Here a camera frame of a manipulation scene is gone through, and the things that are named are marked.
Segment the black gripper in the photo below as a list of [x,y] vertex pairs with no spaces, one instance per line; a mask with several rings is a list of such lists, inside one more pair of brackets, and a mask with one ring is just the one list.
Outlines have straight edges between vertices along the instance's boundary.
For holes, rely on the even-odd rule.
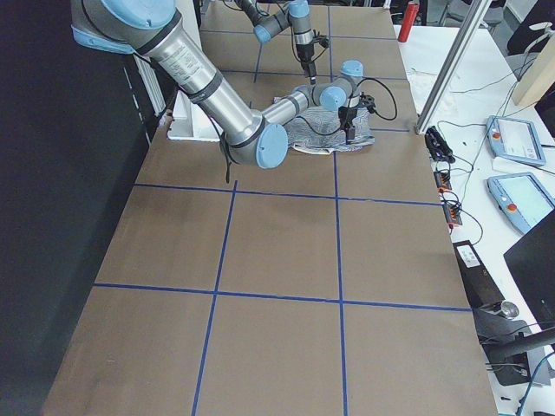
[[309,79],[310,85],[315,85],[317,83],[317,69],[316,64],[313,62],[313,56],[315,53],[314,44],[309,43],[296,43],[295,44],[297,58],[299,62],[304,65],[304,75]]
[[339,127],[344,128],[345,143],[351,145],[355,141],[356,128],[354,127],[354,118],[357,116],[356,107],[339,107],[337,111],[339,119]]

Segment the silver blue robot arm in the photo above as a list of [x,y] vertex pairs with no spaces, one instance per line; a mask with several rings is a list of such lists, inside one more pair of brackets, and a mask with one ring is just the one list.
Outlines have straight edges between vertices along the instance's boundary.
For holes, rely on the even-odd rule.
[[219,124],[220,148],[227,164],[279,166],[288,149],[284,124],[307,108],[323,107],[340,115],[348,134],[358,104],[363,65],[343,63],[331,83],[295,88],[264,111],[250,109],[183,26],[173,1],[73,1],[72,31],[77,43],[111,53],[149,57]]
[[238,0],[234,3],[250,19],[253,34],[261,45],[285,30],[291,30],[293,55],[300,63],[304,76],[310,80],[311,85],[315,85],[315,44],[323,41],[323,47],[326,49],[328,43],[326,36],[321,37],[311,26],[309,3],[290,1],[286,5],[279,4],[278,11],[273,15],[260,10],[256,1]]

